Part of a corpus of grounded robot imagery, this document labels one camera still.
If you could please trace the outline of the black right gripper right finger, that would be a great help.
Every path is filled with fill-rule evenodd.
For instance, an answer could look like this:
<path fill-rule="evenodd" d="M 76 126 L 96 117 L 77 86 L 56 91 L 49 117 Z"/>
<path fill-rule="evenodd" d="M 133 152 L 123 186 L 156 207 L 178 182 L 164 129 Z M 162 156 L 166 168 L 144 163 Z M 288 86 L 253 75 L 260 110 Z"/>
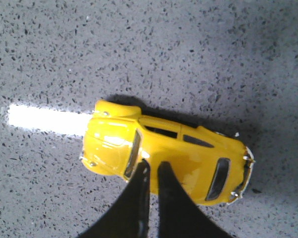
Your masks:
<path fill-rule="evenodd" d="M 213 223 L 185 192 L 171 164 L 158 167 L 160 238 L 229 238 L 228 233 Z"/>

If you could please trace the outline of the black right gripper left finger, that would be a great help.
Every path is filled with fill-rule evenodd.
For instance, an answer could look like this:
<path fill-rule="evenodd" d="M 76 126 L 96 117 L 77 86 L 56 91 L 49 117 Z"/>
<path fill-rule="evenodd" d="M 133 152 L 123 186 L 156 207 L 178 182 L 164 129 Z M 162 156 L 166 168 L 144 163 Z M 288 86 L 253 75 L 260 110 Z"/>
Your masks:
<path fill-rule="evenodd" d="M 146 238 L 149 223 L 150 167 L 138 163 L 126 188 L 109 210 L 81 238 Z"/>

